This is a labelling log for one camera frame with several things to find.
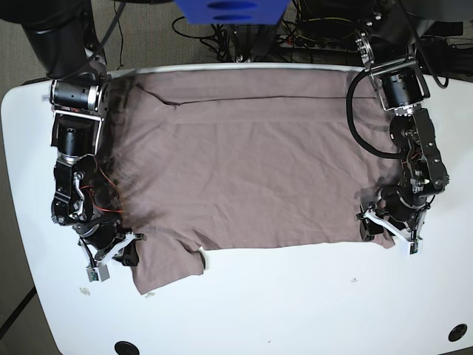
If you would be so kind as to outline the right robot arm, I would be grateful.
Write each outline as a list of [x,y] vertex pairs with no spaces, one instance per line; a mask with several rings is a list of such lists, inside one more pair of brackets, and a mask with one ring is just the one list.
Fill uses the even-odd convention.
[[104,47],[125,6],[118,5],[99,39],[90,1],[1,2],[1,19],[23,28],[51,81],[50,144],[58,151],[52,221],[75,230],[90,271],[110,260],[135,267],[136,242],[143,237],[123,226],[122,207],[101,207],[95,199],[99,183],[114,186],[96,155],[109,109]]

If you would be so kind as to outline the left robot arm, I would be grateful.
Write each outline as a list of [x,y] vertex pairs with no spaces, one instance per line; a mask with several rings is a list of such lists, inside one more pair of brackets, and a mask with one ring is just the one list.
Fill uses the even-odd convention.
[[[450,74],[472,73],[466,63],[472,51],[453,47],[431,34],[430,28],[438,22],[471,18],[470,1],[374,1],[360,15],[355,43],[364,68],[348,88],[348,127],[361,148],[378,158],[399,161],[402,169],[397,183],[380,188],[376,200],[361,204],[358,220],[365,241],[388,233],[409,254],[420,250],[426,213],[449,183],[433,122],[422,105],[430,96],[425,74],[444,89]],[[353,98],[364,79],[370,80],[383,110],[392,116],[389,134],[394,152],[376,149],[355,127]]]

